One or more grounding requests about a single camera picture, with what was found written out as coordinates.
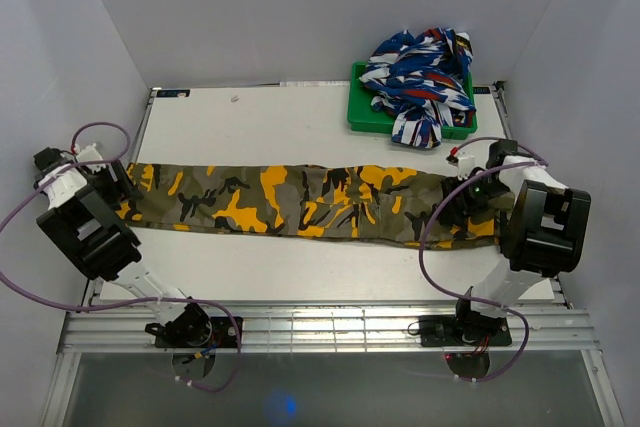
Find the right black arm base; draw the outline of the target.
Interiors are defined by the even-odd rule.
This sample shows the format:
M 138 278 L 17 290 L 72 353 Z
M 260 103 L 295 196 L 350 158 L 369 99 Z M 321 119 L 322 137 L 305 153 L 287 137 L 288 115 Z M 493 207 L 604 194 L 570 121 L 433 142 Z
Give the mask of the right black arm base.
M 490 347 L 509 347 L 512 337 L 505 319 L 470 323 L 455 315 L 423 315 L 408 325 L 421 347 L 445 350 L 448 368 L 458 377 L 479 380 L 488 375 Z

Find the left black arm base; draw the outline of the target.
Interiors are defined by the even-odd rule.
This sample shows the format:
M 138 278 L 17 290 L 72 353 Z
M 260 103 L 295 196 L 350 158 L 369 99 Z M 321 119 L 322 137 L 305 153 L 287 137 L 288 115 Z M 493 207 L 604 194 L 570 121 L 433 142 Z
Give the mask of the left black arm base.
M 145 326 L 145 332 L 154 338 L 154 347 L 175 351 L 171 363 L 176 375 L 201 380 L 213 371 L 219 350 L 237 348 L 243 319 L 235 320 L 238 328 L 226 317 L 176 320 L 166 325 L 154 322 Z

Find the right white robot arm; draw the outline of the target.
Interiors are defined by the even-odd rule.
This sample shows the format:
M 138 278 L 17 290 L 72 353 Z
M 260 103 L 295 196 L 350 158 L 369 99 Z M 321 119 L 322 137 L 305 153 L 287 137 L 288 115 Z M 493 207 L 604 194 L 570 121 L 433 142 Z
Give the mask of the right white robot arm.
M 530 149 L 510 139 L 492 137 L 489 142 L 489 175 L 465 186 L 464 180 L 481 169 L 473 157 L 453 148 L 447 160 L 457 174 L 441 183 L 443 195 L 455 197 L 439 214 L 440 224 L 471 230 L 486 215 L 495 214 L 503 256 L 456 303 L 451 329 L 464 344 L 487 343 L 504 334 L 507 307 L 542 280 L 576 268 L 591 205 L 587 192 L 551 177 L 545 161 Z

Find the camouflage yellow green trousers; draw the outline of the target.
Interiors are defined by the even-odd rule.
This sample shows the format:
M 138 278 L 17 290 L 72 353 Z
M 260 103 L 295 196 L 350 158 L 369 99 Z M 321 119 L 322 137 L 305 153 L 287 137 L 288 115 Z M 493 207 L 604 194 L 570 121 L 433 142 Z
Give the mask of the camouflage yellow green trousers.
M 417 248 L 443 176 L 363 165 L 191 166 L 132 163 L 143 193 L 130 227 L 363 241 Z

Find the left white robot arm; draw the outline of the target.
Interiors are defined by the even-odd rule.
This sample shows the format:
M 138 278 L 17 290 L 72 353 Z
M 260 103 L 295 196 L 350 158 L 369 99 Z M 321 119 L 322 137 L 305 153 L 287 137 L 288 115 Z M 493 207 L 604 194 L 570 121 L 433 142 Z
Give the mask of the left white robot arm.
M 118 160 L 106 163 L 97 144 L 74 154 L 47 147 L 34 155 L 35 186 L 49 205 L 37 225 L 89 280 L 100 279 L 146 298 L 156 321 L 145 331 L 156 343 L 198 348 L 213 340 L 210 317 L 179 289 L 165 283 L 142 261 L 141 241 L 117 214 L 141 192 Z

